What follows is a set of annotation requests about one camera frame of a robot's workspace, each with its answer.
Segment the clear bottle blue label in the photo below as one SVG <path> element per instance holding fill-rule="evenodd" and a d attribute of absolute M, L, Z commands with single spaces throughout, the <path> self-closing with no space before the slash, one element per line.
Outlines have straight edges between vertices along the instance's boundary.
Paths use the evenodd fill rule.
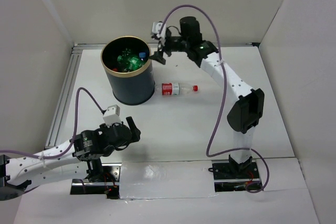
<path fill-rule="evenodd" d="M 145 59 L 146 58 L 146 53 L 145 52 L 140 52 L 139 53 L 139 58 L 140 59 Z"/>

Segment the green bottle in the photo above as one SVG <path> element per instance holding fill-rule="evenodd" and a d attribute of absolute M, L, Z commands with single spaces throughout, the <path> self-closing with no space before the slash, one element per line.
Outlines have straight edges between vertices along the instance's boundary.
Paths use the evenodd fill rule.
<path fill-rule="evenodd" d="M 132 54 L 132 50 L 130 48 L 126 48 L 122 51 L 122 54 L 123 55 L 129 55 L 129 54 Z"/>
<path fill-rule="evenodd" d="M 117 57 L 117 62 L 121 72 L 133 72 L 144 65 L 144 61 L 134 54 L 119 55 Z"/>

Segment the red label bottle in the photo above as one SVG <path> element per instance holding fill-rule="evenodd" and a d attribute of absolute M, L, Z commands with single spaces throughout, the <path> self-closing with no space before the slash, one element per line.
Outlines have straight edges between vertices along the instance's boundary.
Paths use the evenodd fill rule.
<path fill-rule="evenodd" d="M 157 84 L 155 86 L 155 91 L 157 94 L 162 95 L 164 97 L 171 97 L 171 96 L 186 95 L 189 93 L 197 93 L 198 86 L 181 82 L 167 82 Z"/>

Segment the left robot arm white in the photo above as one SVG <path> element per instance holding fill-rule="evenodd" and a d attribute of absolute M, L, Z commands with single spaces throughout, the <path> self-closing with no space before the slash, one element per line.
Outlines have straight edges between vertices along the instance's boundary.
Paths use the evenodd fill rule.
<path fill-rule="evenodd" d="M 64 142 L 37 154 L 37 158 L 1 155 L 1 200 L 20 197 L 40 185 L 66 179 L 99 181 L 104 175 L 101 157 L 121 151 L 140 140 L 133 118 L 127 123 L 101 124 L 75 136 L 73 145 Z"/>

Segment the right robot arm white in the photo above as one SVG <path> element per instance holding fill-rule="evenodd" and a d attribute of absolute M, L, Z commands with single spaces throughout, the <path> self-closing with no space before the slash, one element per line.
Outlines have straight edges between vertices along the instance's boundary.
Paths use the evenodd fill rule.
<path fill-rule="evenodd" d="M 151 37 L 157 40 L 158 49 L 150 59 L 165 64 L 164 54 L 184 52 L 196 65 L 208 73 L 223 88 L 228 125 L 233 130 L 233 150 L 229 152 L 229 172 L 242 177 L 252 163 L 251 146 L 255 127 L 263 115 L 265 94 L 253 89 L 219 55 L 219 48 L 204 40 L 199 22 L 193 16 L 180 19 L 180 34 L 172 36 L 163 22 L 154 22 Z"/>

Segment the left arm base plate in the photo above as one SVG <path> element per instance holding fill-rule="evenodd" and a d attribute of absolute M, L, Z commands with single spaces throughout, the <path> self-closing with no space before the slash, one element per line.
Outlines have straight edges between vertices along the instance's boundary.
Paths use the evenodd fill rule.
<path fill-rule="evenodd" d="M 95 181 L 73 179 L 70 195 L 104 195 L 106 199 L 120 199 L 121 163 L 102 164 L 103 174 Z"/>

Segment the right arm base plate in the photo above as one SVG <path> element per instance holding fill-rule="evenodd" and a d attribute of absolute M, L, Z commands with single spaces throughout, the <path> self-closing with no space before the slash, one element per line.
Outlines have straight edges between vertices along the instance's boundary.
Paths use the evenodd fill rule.
<path fill-rule="evenodd" d="M 250 191 L 257 191 L 263 186 L 256 162 L 240 173 L 231 171 L 228 161 L 214 162 L 208 171 L 213 174 L 216 193 L 245 191 L 246 187 Z"/>

